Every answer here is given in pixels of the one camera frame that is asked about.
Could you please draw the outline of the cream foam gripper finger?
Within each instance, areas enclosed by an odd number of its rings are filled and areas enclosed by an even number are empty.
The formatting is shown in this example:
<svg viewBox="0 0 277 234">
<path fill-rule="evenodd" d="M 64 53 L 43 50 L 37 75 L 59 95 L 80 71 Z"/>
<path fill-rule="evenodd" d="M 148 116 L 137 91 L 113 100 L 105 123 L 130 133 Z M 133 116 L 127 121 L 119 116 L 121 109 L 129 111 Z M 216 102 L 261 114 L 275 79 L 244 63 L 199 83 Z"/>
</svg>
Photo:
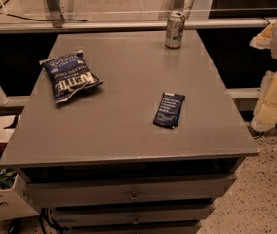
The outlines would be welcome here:
<svg viewBox="0 0 277 234">
<path fill-rule="evenodd" d="M 270 49 L 273 24 L 269 24 L 261 33 L 253 37 L 250 46 L 256 49 Z"/>
<path fill-rule="evenodd" d="M 255 131 L 267 132 L 277 124 L 277 71 L 264 75 L 260 96 L 256 104 L 251 126 Z"/>
</svg>

